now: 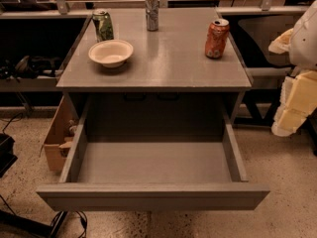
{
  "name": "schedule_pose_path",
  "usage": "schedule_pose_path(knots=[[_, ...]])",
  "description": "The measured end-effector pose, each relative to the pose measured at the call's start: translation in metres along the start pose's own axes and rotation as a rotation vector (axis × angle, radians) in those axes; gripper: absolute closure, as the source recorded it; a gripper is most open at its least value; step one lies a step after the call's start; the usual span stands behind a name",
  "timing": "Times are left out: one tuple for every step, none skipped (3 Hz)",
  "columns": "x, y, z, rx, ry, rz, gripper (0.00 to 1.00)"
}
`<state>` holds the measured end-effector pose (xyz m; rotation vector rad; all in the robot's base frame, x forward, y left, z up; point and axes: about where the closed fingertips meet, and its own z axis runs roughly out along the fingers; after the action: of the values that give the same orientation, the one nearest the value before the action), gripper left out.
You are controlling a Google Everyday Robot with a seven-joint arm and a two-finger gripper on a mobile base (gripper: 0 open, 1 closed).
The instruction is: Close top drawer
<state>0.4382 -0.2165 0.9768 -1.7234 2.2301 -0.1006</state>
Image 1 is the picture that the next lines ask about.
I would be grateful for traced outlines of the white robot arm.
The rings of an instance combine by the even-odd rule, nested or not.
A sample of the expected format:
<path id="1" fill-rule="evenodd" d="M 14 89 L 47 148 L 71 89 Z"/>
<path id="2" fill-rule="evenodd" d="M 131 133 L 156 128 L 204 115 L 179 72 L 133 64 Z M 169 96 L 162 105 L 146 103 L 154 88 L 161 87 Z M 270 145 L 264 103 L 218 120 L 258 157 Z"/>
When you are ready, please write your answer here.
<path id="1" fill-rule="evenodd" d="M 280 92 L 271 132 L 279 137 L 295 133 L 317 108 L 317 1 L 268 46 L 270 52 L 288 53 L 294 70 Z"/>

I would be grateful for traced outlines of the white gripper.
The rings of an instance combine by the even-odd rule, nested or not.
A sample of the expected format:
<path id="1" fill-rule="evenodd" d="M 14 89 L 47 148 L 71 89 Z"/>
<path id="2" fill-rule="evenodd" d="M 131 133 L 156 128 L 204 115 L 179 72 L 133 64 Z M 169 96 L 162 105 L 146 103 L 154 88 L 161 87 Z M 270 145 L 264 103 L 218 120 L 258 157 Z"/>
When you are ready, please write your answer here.
<path id="1" fill-rule="evenodd" d="M 268 46 L 275 54 L 289 52 L 293 29 L 277 37 Z M 286 101 L 286 108 L 278 107 L 273 118 L 271 132 L 275 136 L 288 137 L 295 133 L 317 108 L 317 71 L 305 70 L 293 79 L 293 84 Z"/>

